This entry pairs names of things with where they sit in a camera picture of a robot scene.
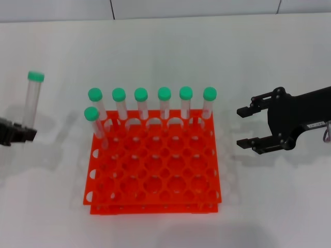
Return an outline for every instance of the label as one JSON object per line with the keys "label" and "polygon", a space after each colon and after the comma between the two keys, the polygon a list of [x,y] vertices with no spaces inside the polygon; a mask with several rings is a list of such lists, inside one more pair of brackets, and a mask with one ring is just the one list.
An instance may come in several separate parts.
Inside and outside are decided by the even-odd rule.
{"label": "label", "polygon": [[309,125],[307,125],[307,127],[308,128],[318,128],[318,127],[324,126],[324,125],[325,125],[325,122],[320,121],[320,122],[309,124]]}

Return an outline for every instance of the test tube with green cap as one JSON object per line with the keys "label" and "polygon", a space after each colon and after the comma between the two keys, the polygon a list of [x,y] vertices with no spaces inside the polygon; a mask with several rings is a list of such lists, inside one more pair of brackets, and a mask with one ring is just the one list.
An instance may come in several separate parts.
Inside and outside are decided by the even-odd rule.
{"label": "test tube with green cap", "polygon": [[147,108],[147,90],[144,88],[138,88],[134,92],[134,98],[138,104],[138,111],[140,119],[146,120],[148,119],[148,108]]}
{"label": "test tube with green cap", "polygon": [[159,88],[158,97],[160,99],[160,116],[161,119],[169,118],[171,91],[168,87]]}
{"label": "test tube with green cap", "polygon": [[202,118],[209,119],[213,112],[213,101],[216,99],[217,91],[213,87],[207,87],[203,91]]}
{"label": "test tube with green cap", "polygon": [[179,97],[182,100],[182,104],[180,107],[180,116],[183,119],[189,119],[191,110],[191,99],[193,97],[192,89],[188,86],[182,87],[179,91]]}
{"label": "test tube with green cap", "polygon": [[90,89],[88,91],[88,97],[93,102],[93,105],[98,109],[100,113],[100,120],[106,120],[107,112],[104,108],[101,90],[99,88]]}
{"label": "test tube with green cap", "polygon": [[44,78],[45,75],[37,71],[29,71],[27,75],[29,84],[25,99],[24,116],[22,121],[23,127],[33,128],[35,124],[39,93]]}
{"label": "test tube with green cap", "polygon": [[102,128],[102,124],[101,124],[101,121],[99,119],[100,114],[99,114],[99,111],[97,110],[97,108],[96,107],[88,107],[84,111],[84,116],[85,116],[86,120],[91,122],[92,127],[94,129],[95,136],[98,139],[102,140],[101,147],[103,149],[107,149],[108,148],[108,140],[107,140],[106,135],[104,133],[104,130]]}
{"label": "test tube with green cap", "polygon": [[128,118],[128,112],[125,103],[125,91],[122,88],[116,88],[112,92],[114,101],[116,102],[116,109],[118,116],[121,120],[126,120]]}

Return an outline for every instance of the table surface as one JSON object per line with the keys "label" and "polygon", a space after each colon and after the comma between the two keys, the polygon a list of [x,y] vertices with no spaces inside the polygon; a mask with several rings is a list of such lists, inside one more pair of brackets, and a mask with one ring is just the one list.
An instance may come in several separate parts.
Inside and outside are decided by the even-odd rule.
{"label": "table surface", "polygon": [[[266,112],[237,108],[283,86],[300,95],[330,85],[331,14],[0,24],[0,116],[22,120],[28,70],[42,85],[33,143],[0,148],[0,247],[326,247],[331,157],[324,130],[292,151],[259,156],[236,140],[269,134]],[[89,215],[82,205],[92,128],[87,91],[214,86],[223,203],[217,214]]]}

